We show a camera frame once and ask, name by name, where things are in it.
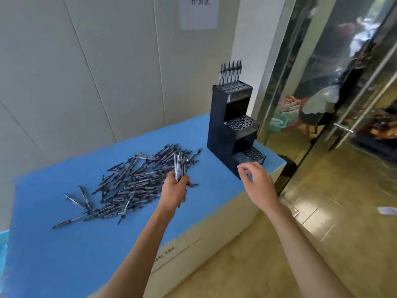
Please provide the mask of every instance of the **paper sign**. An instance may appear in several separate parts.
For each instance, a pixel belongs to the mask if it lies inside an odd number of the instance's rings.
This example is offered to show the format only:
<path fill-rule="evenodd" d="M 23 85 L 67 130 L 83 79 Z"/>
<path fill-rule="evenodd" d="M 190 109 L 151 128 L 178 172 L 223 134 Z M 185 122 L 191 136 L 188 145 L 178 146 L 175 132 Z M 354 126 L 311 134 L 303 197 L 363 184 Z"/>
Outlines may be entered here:
<path fill-rule="evenodd" d="M 181 30 L 206 30 L 218 27 L 219 0 L 179 0 Z"/>

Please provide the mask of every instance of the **hand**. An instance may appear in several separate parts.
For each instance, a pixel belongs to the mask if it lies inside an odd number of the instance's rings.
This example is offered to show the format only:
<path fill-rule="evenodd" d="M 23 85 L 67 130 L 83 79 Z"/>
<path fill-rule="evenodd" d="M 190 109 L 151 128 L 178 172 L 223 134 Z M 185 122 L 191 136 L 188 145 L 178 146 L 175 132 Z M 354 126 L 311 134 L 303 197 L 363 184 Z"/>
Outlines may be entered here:
<path fill-rule="evenodd" d="M 178 205 L 186 201 L 186 185 L 192 186 L 188 175 L 184 175 L 179 182 L 176 182 L 175 173 L 173 171 L 168 173 L 156 209 L 162 218 L 171 221 Z"/>
<path fill-rule="evenodd" d="M 251 201 L 265 214 L 270 211 L 284 211 L 278 200 L 270 174 L 258 162 L 243 163 L 237 166 L 245 190 Z"/>

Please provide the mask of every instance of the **table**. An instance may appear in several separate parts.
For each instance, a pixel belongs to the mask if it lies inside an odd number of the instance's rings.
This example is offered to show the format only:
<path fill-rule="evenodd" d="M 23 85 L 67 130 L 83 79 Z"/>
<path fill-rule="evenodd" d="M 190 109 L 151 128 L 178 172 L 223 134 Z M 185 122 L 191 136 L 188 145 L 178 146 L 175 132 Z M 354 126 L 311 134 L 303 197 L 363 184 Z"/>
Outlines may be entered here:
<path fill-rule="evenodd" d="M 65 200 L 64 193 L 80 197 L 79 185 L 91 193 L 109 167 L 134 153 L 155 154 L 168 143 L 179 143 L 182 149 L 189 150 L 202 147 L 203 152 L 197 156 L 200 162 L 188 170 L 191 181 L 199 186 L 188 189 L 187 201 L 177 209 L 167 227 L 159 253 L 169 250 L 177 239 L 184 240 L 186 245 L 194 244 L 195 237 L 186 239 L 184 234 L 209 216 L 222 212 L 222 207 L 244 191 L 242 182 L 206 148 L 208 125 L 209 114 L 197 116 L 20 177 L 16 185 L 6 261 L 7 297 L 86 297 L 105 285 L 131 250 L 157 201 L 130 213 L 119 226 L 119 219 L 113 218 L 77 221 L 52 229 L 52 226 L 82 213 L 79 207 Z M 266 155 L 264 167 L 270 173 L 280 174 L 285 161 L 258 142 L 254 146 Z M 246 197 L 241 199 L 253 207 Z M 90 200 L 99 207 L 100 193 L 90 196 Z M 177 258 L 174 255 L 167 262 L 172 263 L 171 260 Z M 163 263 L 156 272 L 167 266 Z M 159 290 L 148 295 L 165 294 L 186 274 L 189 273 L 180 274 L 174 284 L 165 288 L 157 286 Z M 161 276 L 157 274 L 156 279 L 161 280 Z"/>

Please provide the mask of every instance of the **wall seam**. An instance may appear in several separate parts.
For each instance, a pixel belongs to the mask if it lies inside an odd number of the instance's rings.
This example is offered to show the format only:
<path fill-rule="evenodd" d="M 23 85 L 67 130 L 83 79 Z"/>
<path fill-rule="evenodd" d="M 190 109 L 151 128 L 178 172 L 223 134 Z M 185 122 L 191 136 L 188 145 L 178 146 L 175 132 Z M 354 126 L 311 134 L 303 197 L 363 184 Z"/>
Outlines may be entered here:
<path fill-rule="evenodd" d="M 153 14 L 154 14 L 154 25 L 156 27 L 156 41 L 157 41 L 157 53 L 158 53 L 158 65 L 159 65 L 159 68 L 160 68 L 161 94 L 163 96 L 164 124 L 167 125 L 166 101 L 164 99 L 163 74 L 162 74 L 162 71 L 161 71 L 160 45 L 158 43 L 158 28 L 157 28 L 157 19 L 156 19 L 156 5 L 154 4 L 154 0 L 153 0 Z"/>
<path fill-rule="evenodd" d="M 11 118 L 15 121 L 15 123 L 21 128 L 21 130 L 25 133 L 25 135 L 27 135 L 27 137 L 33 142 L 33 144 L 43 153 L 43 155 L 45 156 L 45 158 L 51 162 L 51 159 L 47 157 L 47 154 L 45 153 L 44 149 L 42 149 L 40 147 L 40 145 L 38 145 L 36 143 L 36 141 L 28 134 L 28 132 L 22 127 L 22 125 L 18 122 L 18 120 L 15 118 L 15 116 L 10 112 L 10 110 L 7 108 L 7 106 L 4 104 L 4 102 L 2 100 L 0 100 L 0 105 L 2 105 L 4 107 L 4 109 L 8 112 L 8 114 L 11 116 Z"/>
<path fill-rule="evenodd" d="M 76 29 L 76 27 L 75 27 L 75 25 L 74 25 L 74 23 L 73 23 L 73 19 L 72 19 L 72 16 L 70 15 L 69 8 L 67 7 L 67 4 L 66 4 L 66 1 L 65 1 L 65 0 L 63 0 L 63 3 L 65 4 L 67 14 L 69 15 L 69 19 L 70 19 L 70 22 L 72 23 L 73 30 L 74 30 L 74 32 L 75 32 L 75 34 L 76 34 L 76 36 L 77 36 L 77 40 L 78 40 L 79 45 L 80 45 L 80 47 L 81 47 L 81 50 L 82 50 L 82 52 L 83 52 L 84 59 L 85 59 L 85 63 L 86 63 L 86 65 L 87 65 L 88 69 L 90 70 L 90 74 L 91 74 L 91 77 L 92 77 L 92 81 L 94 82 L 95 88 L 97 89 L 100 102 L 101 102 L 101 104 L 102 104 L 103 110 L 105 111 L 106 118 L 107 118 L 107 120 L 108 120 L 110 129 L 111 129 L 111 131 L 112 131 L 113 138 L 114 138 L 115 142 L 117 142 L 117 138 L 116 138 L 116 135 L 115 135 L 115 133 L 114 133 L 112 124 L 111 124 L 111 122 L 110 122 L 108 112 L 106 111 L 105 105 L 104 105 L 104 103 L 103 103 L 102 96 L 101 96 L 101 94 L 100 94 L 100 92 L 99 92 L 99 89 L 98 89 L 98 86 L 97 86 L 97 82 L 95 81 L 94 75 L 92 74 L 91 67 L 90 67 L 90 65 L 88 64 L 87 56 L 85 55 L 83 45 L 81 44 L 79 35 L 77 34 L 77 29 Z"/>

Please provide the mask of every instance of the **pile of pens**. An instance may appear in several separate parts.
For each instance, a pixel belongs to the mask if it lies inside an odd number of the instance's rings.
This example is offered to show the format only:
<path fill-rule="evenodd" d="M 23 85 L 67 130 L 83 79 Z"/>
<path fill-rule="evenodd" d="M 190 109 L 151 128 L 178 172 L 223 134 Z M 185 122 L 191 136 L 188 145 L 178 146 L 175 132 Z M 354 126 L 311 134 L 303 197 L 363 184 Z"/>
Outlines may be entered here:
<path fill-rule="evenodd" d="M 240 80 L 241 70 L 243 69 L 243 65 L 241 61 L 237 61 L 235 64 L 234 61 L 232 64 L 229 62 L 229 66 L 226 67 L 226 63 L 221 64 L 221 71 L 219 75 L 219 86 L 229 85 L 231 83 L 235 83 Z"/>
<path fill-rule="evenodd" d="M 108 169 L 107 171 L 111 175 L 102 176 L 97 190 L 92 193 L 94 195 L 101 192 L 100 202 L 106 205 L 101 209 L 93 209 L 83 188 L 79 186 L 83 203 L 66 194 L 65 197 L 83 208 L 85 212 L 53 228 L 66 226 L 82 218 L 87 221 L 121 215 L 118 222 L 120 224 L 129 211 L 140 209 L 144 204 L 151 203 L 160 197 L 161 188 L 168 172 L 175 170 L 175 179 L 179 181 L 186 174 L 187 169 L 198 162 L 195 157 L 200 152 L 201 149 L 191 155 L 192 151 L 182 150 L 178 144 L 167 144 L 155 155 L 149 156 L 141 153 L 130 157 L 126 162 Z"/>

